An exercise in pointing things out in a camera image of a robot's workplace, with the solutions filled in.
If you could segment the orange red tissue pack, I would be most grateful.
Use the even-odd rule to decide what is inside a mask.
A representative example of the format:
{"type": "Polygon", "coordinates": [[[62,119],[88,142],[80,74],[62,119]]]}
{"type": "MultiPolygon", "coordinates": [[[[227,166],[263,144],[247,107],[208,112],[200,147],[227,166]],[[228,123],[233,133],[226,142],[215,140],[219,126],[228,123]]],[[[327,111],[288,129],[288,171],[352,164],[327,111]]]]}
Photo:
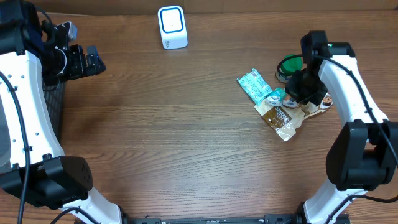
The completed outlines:
{"type": "Polygon", "coordinates": [[[300,105],[293,98],[286,97],[284,98],[282,105],[287,108],[298,108],[300,105]]]}

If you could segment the green cap white bottle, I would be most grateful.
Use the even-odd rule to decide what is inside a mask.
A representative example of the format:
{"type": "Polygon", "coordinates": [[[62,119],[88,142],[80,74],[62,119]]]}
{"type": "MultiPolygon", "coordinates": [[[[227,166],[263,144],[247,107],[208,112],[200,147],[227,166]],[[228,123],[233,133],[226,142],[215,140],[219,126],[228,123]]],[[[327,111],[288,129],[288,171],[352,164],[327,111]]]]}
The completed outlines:
{"type": "Polygon", "coordinates": [[[286,55],[282,62],[278,64],[275,76],[278,81],[287,83],[288,80],[295,74],[295,72],[302,70],[302,67],[302,56],[289,54],[286,55]]]}

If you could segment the teal Kleenex tissue pack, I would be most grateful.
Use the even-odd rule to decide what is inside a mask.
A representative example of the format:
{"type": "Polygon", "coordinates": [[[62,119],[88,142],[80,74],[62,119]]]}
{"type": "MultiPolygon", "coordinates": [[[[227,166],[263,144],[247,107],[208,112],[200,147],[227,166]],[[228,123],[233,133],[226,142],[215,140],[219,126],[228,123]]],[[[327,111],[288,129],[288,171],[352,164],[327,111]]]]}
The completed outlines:
{"type": "Polygon", "coordinates": [[[282,106],[286,92],[282,88],[276,88],[266,97],[266,103],[270,106],[282,106]]]}

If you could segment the beige clear plastic pouch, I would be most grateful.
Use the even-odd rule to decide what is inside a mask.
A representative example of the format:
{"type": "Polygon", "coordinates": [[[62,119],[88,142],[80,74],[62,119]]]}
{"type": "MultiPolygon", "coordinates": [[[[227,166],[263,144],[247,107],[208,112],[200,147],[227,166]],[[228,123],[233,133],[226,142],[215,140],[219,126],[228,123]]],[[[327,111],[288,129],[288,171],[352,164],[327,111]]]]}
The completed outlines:
{"type": "Polygon", "coordinates": [[[284,105],[271,106],[264,100],[260,106],[254,108],[283,141],[288,141],[296,134],[296,129],[301,127],[305,119],[327,111],[332,105],[333,98],[327,93],[318,106],[308,103],[289,108],[284,105]]]}

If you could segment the green toilet tissue wipes pack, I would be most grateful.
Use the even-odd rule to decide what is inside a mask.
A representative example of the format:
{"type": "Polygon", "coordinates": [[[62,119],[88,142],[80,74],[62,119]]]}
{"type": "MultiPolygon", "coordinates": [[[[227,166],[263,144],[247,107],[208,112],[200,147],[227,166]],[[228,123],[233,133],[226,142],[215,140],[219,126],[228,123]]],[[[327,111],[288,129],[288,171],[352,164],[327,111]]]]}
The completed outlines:
{"type": "Polygon", "coordinates": [[[237,81],[250,99],[258,106],[272,93],[272,88],[255,68],[241,78],[237,78],[237,81]]]}

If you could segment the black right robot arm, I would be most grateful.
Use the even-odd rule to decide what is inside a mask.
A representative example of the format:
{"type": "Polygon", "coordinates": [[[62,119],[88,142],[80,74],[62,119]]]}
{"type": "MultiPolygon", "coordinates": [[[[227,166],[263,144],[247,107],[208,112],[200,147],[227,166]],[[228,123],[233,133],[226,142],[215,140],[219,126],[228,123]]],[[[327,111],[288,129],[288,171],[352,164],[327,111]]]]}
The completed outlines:
{"type": "Polygon", "coordinates": [[[290,223],[349,223],[343,210],[357,198],[393,203],[367,192],[388,184],[397,169],[397,123],[379,109],[361,78],[353,48],[329,42],[322,30],[300,41],[306,67],[296,71],[285,90],[296,102],[320,105],[330,94],[342,129],[326,156],[327,178],[301,203],[290,223]]]}

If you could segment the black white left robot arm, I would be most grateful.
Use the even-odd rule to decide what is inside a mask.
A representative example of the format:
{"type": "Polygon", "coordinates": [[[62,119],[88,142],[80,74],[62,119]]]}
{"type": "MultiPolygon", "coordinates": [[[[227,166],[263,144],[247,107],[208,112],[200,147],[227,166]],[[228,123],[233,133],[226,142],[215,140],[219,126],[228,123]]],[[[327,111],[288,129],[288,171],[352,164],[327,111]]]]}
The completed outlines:
{"type": "Polygon", "coordinates": [[[87,161],[66,156],[50,120],[45,94],[105,71],[95,46],[75,43],[71,22],[40,21],[28,1],[1,2],[1,103],[9,131],[10,171],[3,191],[21,205],[71,213],[84,223],[128,223],[119,205],[94,188],[87,161]]]}

